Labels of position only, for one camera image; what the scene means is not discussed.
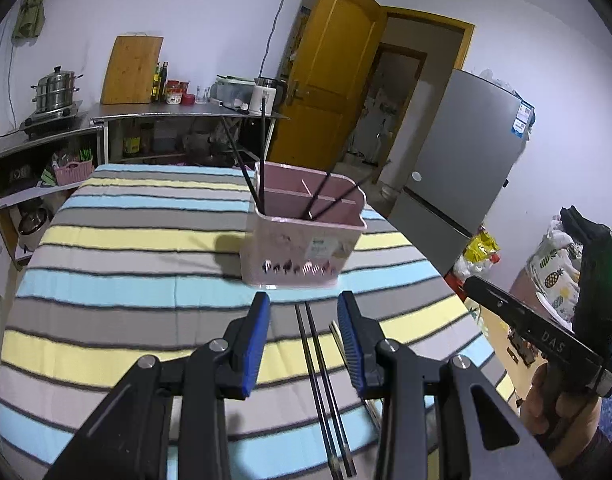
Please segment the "person right hand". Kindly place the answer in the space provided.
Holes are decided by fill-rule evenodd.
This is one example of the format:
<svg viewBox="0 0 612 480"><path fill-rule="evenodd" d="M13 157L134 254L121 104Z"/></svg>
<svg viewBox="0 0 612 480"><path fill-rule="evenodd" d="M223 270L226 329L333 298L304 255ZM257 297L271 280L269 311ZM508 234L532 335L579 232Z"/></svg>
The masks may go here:
<svg viewBox="0 0 612 480"><path fill-rule="evenodd" d="M520 411L520 419L533 436L544 436L554 431L551 424L563 422L565 431L555 438L554 448L548 452L556 467L568 466L588 448L599 427L601 399L593 394L560 392L556 400L545 394L549 365L540 365L532 378L532 385Z"/></svg>

